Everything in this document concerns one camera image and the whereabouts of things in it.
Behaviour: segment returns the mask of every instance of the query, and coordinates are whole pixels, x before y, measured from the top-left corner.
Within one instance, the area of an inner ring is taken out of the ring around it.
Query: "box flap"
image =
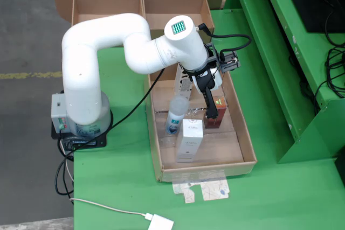
[[[207,0],[210,10],[218,10],[222,7],[223,0]]]
[[[67,22],[72,22],[73,0],[55,0],[55,7],[60,17]]]

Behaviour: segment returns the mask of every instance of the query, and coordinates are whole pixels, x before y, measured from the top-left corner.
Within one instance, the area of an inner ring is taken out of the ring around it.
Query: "product box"
[[[174,92],[175,95],[184,96],[188,100],[192,92],[192,82],[188,75],[183,73],[183,68],[180,65],[177,66]]]
[[[143,0],[145,18],[149,23],[152,39],[164,35],[164,27],[175,16],[189,16],[195,26],[202,23],[214,31],[211,11],[207,0]],[[211,37],[199,31],[204,43],[209,43]]]
[[[164,127],[169,103],[174,96],[176,70],[177,66],[166,69],[146,98],[151,154],[157,180],[203,180],[251,172],[257,159],[229,73],[224,74],[222,87],[212,92],[214,96],[224,96],[228,104],[221,126],[218,129],[205,129],[203,126],[203,141],[193,162],[175,161],[176,135],[168,135]],[[147,76],[145,91],[157,76],[158,73]],[[193,112],[188,112],[185,119],[202,120],[205,100],[195,87],[189,101]]]
[[[223,117],[226,112],[226,101],[224,96],[214,96],[213,100],[215,102],[217,111],[218,111],[218,117],[215,119],[207,118],[204,116],[204,124],[205,128],[207,129],[217,129],[220,127]]]
[[[191,163],[203,140],[203,121],[183,119],[176,139],[176,158],[178,163]]]

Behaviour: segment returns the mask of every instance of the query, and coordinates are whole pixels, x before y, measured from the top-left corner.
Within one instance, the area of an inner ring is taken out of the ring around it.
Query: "white box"
[[[175,95],[184,96],[189,100],[191,91],[192,82],[190,81],[188,75],[183,73],[183,68],[181,65],[178,64],[175,76]]]
[[[203,137],[202,120],[183,119],[176,139],[176,161],[180,163],[193,162]]]

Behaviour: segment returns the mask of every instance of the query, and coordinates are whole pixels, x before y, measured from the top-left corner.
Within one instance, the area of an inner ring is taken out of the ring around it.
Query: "green table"
[[[213,11],[217,34],[248,33],[242,10]],[[242,39],[215,40],[217,48]],[[108,134],[103,149],[75,154],[74,196],[123,210],[156,213],[175,222],[174,229],[341,229],[345,189],[332,159],[277,164],[291,146],[292,135],[255,43],[238,52],[240,69],[231,73],[248,125],[258,164],[249,175],[229,177],[228,199],[185,204],[171,183],[158,183],[151,161],[144,104]],[[99,52],[102,90],[114,121],[143,97],[143,75],[125,63],[122,48]],[[75,202],[74,228],[147,229],[137,215]]]

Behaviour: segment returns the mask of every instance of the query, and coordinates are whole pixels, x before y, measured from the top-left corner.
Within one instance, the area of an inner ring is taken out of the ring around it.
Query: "sticker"
[[[195,194],[194,191],[189,189],[189,187],[194,185],[200,185],[203,199],[205,201],[226,199],[229,197],[230,189],[225,177],[202,181],[173,182],[172,189],[174,190],[174,194],[184,195],[185,203],[193,203],[195,202]]]
[[[92,137],[101,132],[101,126],[98,123],[92,125],[78,125],[75,124],[77,135],[82,137]]]

